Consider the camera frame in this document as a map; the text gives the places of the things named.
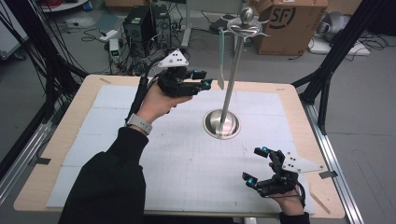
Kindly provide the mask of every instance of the hand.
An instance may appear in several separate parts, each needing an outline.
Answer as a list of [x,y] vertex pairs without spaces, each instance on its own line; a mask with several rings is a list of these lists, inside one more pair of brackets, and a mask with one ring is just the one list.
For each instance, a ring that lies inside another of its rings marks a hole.
[[136,115],[152,123],[155,119],[168,113],[172,107],[176,107],[178,104],[185,103],[190,99],[192,99],[192,96],[167,96],[161,91],[157,83],[154,83],[148,90],[145,100]]
[[291,190],[284,194],[272,194],[269,197],[279,203],[280,209],[285,215],[299,216],[304,214],[304,209],[298,191],[299,188],[296,186],[296,190]]

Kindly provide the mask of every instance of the metal sphere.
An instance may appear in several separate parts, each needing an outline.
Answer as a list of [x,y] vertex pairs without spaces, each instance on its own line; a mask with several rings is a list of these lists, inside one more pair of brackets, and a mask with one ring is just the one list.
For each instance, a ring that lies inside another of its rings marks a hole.
[[249,24],[254,18],[254,12],[251,7],[245,7],[239,14],[242,24]]

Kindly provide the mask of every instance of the white triangular marker plate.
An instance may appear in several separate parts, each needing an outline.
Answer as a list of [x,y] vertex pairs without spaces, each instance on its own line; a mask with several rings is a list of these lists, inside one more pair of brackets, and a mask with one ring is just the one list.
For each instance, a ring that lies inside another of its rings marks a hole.
[[158,63],[159,67],[180,67],[187,65],[189,65],[189,61],[187,61],[179,49],[176,49]]
[[300,157],[297,155],[297,153],[288,152],[285,154],[285,160],[283,161],[282,169],[302,174],[322,170],[323,166]]

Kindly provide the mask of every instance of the desktop computer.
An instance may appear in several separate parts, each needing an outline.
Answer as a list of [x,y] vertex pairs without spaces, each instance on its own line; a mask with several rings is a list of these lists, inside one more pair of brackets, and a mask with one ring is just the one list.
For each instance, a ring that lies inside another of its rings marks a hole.
[[152,5],[151,11],[157,33],[158,49],[172,48],[171,19],[165,5]]
[[131,55],[149,56],[149,41],[156,35],[150,7],[134,6],[122,26]]

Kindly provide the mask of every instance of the round metal base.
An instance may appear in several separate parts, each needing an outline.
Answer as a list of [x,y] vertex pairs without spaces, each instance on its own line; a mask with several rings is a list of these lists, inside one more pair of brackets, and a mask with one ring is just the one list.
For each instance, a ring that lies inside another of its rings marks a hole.
[[220,127],[221,109],[209,111],[204,117],[204,128],[212,137],[230,139],[239,134],[241,125],[239,118],[228,111],[222,127]]

